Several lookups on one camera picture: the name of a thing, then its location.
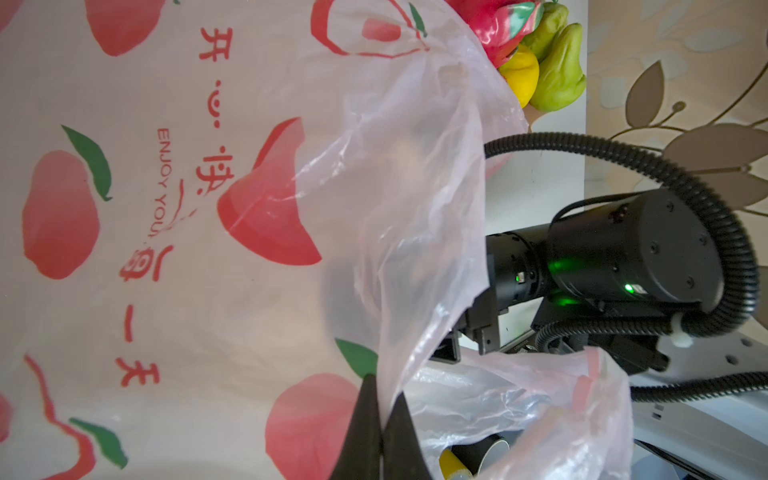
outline chayote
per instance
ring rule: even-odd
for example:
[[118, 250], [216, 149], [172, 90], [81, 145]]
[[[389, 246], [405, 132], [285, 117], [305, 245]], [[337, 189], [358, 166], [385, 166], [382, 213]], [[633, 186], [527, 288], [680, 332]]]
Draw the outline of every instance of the chayote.
[[541, 63], [549, 55], [555, 37], [568, 24], [568, 7], [559, 3], [546, 2], [542, 5], [544, 15], [538, 27], [525, 37], [522, 43], [530, 48], [536, 59]]
[[531, 105], [539, 111], [555, 111], [576, 101], [587, 88], [579, 54], [584, 29], [572, 23], [555, 39], [552, 51], [539, 65], [538, 84]]

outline brown leaf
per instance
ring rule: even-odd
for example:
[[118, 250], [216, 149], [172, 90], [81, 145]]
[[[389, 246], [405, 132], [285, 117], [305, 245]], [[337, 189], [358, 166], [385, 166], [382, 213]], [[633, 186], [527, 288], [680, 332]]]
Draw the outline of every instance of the brown leaf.
[[754, 317], [760, 325], [768, 328], [768, 266], [760, 267], [760, 303]]
[[647, 127], [661, 109], [664, 101], [664, 71], [661, 60], [657, 61], [634, 82], [627, 94], [625, 105], [630, 127]]
[[744, 167], [768, 155], [768, 131], [738, 124], [704, 125], [675, 138], [664, 156], [687, 170]]
[[756, 204], [768, 197], [768, 180], [746, 172], [700, 175], [734, 210]]

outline beige wall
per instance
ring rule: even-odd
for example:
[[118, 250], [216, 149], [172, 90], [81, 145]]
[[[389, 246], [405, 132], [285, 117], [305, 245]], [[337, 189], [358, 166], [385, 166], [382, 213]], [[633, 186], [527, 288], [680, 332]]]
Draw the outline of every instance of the beige wall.
[[[588, 50], [587, 132], [698, 171], [739, 210], [768, 266], [768, 74], [750, 89], [768, 68], [768, 1], [591, 0]], [[585, 178], [587, 197], [651, 185], [595, 159]], [[758, 320], [768, 325], [763, 292]]]

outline white table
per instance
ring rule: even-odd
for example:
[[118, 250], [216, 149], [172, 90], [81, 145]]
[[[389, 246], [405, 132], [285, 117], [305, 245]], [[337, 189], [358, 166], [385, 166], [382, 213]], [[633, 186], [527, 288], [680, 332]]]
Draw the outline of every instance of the white table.
[[[570, 23], [584, 26], [581, 68], [587, 73], [588, 0], [561, 0], [571, 11]], [[533, 131], [585, 133], [587, 95], [566, 108], [538, 119]], [[549, 223], [565, 205], [584, 199], [584, 156], [553, 151], [520, 152], [486, 184], [485, 234], [500, 233]], [[528, 330], [541, 300], [515, 305], [499, 317], [501, 344]], [[462, 346], [477, 349], [466, 337]]]

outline white cable tie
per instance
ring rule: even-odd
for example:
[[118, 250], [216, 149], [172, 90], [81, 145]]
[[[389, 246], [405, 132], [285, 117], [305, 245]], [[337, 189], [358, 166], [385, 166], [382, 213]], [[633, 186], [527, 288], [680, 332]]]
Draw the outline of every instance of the white cable tie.
[[694, 338], [683, 331], [683, 312], [675, 312], [670, 322], [672, 327], [672, 345], [686, 349], [694, 344]]

